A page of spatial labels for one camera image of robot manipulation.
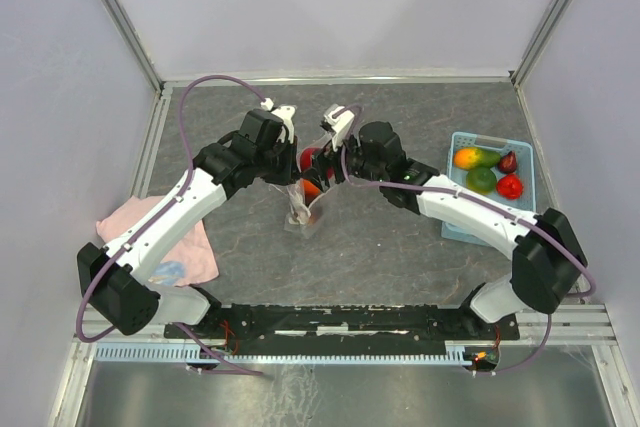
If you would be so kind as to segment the orange round fruit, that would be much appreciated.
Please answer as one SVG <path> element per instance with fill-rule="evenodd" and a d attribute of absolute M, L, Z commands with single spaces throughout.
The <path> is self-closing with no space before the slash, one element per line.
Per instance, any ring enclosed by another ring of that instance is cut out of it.
<path fill-rule="evenodd" d="M 319 187 L 306 179 L 302 180 L 302 188 L 304 196 L 311 199 L 315 199 L 323 193 L 323 191 Z"/>

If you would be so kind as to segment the clear polka dot zip bag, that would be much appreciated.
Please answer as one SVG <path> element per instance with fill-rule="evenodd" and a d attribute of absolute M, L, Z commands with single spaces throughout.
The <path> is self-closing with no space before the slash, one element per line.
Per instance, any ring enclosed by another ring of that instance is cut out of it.
<path fill-rule="evenodd" d="M 303 179 L 305 178 L 301 178 L 286 189 L 289 211 L 285 217 L 284 228 L 304 239 L 310 239 L 328 219 L 334 192 L 330 189 L 315 199 L 305 197 L 302 188 Z"/>

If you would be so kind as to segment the orange green mango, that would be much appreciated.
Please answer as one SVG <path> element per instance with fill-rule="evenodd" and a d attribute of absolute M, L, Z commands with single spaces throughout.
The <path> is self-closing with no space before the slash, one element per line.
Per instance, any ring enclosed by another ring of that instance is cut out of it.
<path fill-rule="evenodd" d="M 500 159 L 499 152 L 479 147 L 464 147 L 454 153 L 453 165 L 465 171 L 475 167 L 493 168 Z"/>

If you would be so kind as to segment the green round fruit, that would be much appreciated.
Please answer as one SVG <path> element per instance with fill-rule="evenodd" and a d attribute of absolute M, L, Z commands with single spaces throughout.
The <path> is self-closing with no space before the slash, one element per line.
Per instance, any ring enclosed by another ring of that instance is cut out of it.
<path fill-rule="evenodd" d="M 491 168 L 475 167 L 466 174 L 465 185 L 473 192 L 488 195 L 492 193 L 498 179 Z"/>

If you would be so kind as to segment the dark red pointed fruit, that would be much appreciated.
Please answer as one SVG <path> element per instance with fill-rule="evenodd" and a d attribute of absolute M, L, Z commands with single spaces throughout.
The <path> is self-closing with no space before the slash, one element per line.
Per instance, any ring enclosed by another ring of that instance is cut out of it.
<path fill-rule="evenodd" d="M 518 168 L 516 153 L 514 151 L 510 151 L 502 156 L 496 167 L 501 173 L 506 175 L 515 173 Z"/>

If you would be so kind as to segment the bright red fruit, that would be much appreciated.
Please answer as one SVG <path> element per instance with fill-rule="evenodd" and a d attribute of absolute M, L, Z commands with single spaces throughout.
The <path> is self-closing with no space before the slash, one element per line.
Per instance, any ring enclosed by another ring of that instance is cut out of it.
<path fill-rule="evenodd" d="M 516 200 L 523 195 L 524 185 L 515 173 L 511 173 L 497 182 L 496 192 L 506 199 Z"/>

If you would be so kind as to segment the red round apple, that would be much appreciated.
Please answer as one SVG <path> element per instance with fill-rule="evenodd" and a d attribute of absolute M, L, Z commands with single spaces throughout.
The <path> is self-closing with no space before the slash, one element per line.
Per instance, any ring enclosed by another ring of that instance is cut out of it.
<path fill-rule="evenodd" d="M 329 176 L 333 175 L 331 161 L 327 158 L 323 148 L 308 147 L 300 154 L 299 167 L 302 172 L 316 169 Z"/>

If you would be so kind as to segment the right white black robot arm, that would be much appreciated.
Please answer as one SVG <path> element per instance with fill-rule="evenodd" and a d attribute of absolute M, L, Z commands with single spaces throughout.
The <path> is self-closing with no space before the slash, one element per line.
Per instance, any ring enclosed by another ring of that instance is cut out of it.
<path fill-rule="evenodd" d="M 375 188 L 390 204 L 461 228 L 501 252 L 510 274 L 473 291 L 458 315 L 467 336 L 481 338 L 504 317 L 530 308 L 552 315 L 588 278 L 587 260 L 566 215 L 508 207 L 407 156 L 388 122 L 353 129 L 354 117 L 323 120 L 326 143 L 304 172 L 318 186 L 347 182 Z"/>

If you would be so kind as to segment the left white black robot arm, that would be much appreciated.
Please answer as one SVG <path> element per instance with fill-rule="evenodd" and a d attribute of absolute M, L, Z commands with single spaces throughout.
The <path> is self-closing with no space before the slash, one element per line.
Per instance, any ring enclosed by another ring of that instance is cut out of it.
<path fill-rule="evenodd" d="M 77 254 L 80 290 L 111 327 L 125 336 L 149 324 L 187 324 L 209 337 L 221 325 L 212 298 L 196 287 L 157 285 L 150 278 L 165 255 L 206 215 L 255 180 L 295 182 L 296 109 L 249 111 L 228 144 L 203 147 L 177 185 L 139 222 L 103 247 Z"/>

